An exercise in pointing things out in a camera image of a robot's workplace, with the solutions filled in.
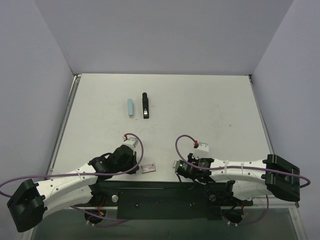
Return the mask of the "staple box tray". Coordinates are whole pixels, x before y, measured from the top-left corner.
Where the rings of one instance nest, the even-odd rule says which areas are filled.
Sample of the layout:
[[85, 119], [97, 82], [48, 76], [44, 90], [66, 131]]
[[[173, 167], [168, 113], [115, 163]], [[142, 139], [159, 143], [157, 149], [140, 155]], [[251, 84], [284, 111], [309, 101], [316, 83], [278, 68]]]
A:
[[173, 168], [176, 168], [177, 165], [179, 164], [179, 162], [180, 162], [179, 160], [175, 160], [172, 167], [173, 167]]

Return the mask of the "red white staple box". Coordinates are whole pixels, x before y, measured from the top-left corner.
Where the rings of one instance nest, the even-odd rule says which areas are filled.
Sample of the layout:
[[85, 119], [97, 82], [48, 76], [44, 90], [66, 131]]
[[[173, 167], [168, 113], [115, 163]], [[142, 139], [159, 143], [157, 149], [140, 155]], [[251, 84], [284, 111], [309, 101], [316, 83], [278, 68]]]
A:
[[145, 164], [141, 166], [142, 174], [152, 173], [156, 171], [156, 165], [154, 163]]

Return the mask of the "light blue white stapler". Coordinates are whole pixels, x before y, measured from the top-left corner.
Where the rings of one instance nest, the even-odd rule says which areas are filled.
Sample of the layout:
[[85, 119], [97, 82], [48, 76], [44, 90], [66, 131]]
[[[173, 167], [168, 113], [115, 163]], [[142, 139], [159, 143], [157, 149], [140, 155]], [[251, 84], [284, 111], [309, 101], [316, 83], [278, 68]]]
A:
[[131, 98], [127, 99], [127, 114], [129, 118], [134, 117], [134, 102]]

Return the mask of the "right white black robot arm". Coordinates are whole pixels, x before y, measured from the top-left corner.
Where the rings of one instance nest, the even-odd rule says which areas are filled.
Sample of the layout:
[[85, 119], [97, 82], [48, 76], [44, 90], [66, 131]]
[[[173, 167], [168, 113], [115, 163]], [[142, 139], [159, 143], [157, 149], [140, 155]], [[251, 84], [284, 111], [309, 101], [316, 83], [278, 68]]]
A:
[[300, 201], [300, 169], [275, 154], [256, 161], [228, 161], [190, 153], [186, 161], [176, 162], [175, 173], [203, 184], [233, 181], [232, 187], [223, 192], [224, 201], [230, 205], [267, 195], [287, 202]]

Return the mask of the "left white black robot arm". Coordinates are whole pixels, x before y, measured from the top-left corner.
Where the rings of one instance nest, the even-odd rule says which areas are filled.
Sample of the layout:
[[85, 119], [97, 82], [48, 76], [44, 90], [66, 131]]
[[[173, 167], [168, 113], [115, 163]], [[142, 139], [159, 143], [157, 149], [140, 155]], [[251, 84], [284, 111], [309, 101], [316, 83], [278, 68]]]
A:
[[121, 174], [134, 174], [139, 169], [137, 152], [121, 145], [112, 153], [95, 157], [83, 166], [51, 179], [23, 181], [7, 202], [7, 207], [19, 233], [38, 225], [45, 215], [72, 205], [99, 205], [103, 193], [90, 188], [97, 182]]

